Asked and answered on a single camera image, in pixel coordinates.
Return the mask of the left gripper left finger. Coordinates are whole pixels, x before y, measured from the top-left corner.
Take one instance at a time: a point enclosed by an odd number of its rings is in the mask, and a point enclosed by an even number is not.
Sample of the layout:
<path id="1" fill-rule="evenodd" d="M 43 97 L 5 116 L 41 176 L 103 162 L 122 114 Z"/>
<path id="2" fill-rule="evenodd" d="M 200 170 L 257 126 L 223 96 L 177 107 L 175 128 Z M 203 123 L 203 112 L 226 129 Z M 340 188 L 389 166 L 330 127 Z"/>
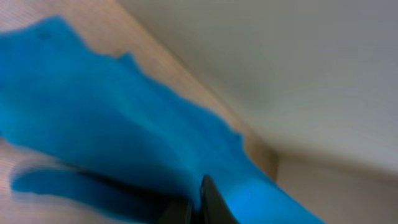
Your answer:
<path id="1" fill-rule="evenodd" d="M 171 201 L 157 224 L 191 224 L 193 205 L 184 198 Z"/>

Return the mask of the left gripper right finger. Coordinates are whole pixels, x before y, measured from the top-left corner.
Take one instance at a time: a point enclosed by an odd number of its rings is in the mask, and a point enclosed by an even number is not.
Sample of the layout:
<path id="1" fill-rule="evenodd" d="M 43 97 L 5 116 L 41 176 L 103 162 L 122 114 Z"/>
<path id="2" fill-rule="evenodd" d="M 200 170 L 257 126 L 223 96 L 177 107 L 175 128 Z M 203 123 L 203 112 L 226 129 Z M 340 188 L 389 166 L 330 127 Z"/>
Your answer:
<path id="1" fill-rule="evenodd" d="M 204 175 L 201 189 L 201 213 L 204 224 L 238 224 L 210 175 Z"/>

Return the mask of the blue t-shirt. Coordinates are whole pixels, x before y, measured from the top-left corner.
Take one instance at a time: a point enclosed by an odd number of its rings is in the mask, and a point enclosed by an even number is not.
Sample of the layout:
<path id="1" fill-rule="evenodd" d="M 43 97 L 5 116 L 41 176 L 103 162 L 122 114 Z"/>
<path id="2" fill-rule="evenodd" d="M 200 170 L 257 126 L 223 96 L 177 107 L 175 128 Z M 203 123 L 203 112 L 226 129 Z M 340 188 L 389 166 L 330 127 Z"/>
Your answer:
<path id="1" fill-rule="evenodd" d="M 210 175 L 239 223 L 318 223 L 244 152 L 211 111 L 145 75 L 128 54 L 97 54 L 60 17 L 1 34 L 1 136 L 58 167 L 19 169 L 17 194 L 84 203 L 124 221 L 157 223 L 169 203 L 204 223 Z"/>

